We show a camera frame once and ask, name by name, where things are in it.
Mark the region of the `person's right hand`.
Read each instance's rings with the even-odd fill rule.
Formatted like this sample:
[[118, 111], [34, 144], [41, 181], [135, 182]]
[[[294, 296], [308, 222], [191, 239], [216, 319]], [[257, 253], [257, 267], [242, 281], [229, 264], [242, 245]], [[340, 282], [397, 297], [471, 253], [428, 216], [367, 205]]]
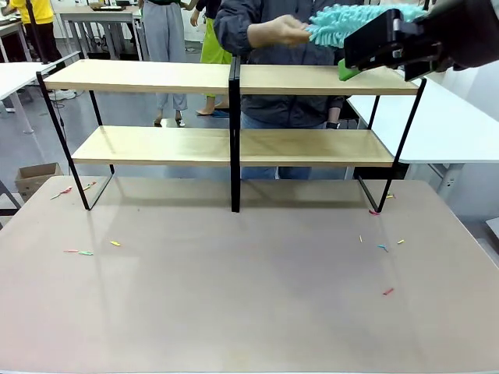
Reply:
[[309, 41], [308, 25], [291, 15], [279, 16], [265, 23], [250, 24], [247, 37], [252, 48], [274, 44], [296, 45]]

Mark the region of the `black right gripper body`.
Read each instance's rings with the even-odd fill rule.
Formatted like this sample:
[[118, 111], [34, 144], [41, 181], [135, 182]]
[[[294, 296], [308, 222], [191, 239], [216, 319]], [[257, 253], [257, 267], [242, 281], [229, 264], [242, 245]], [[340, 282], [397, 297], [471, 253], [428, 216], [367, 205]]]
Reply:
[[498, 60], [497, 1], [441, 1], [416, 23], [437, 46], [439, 70], [478, 68]]

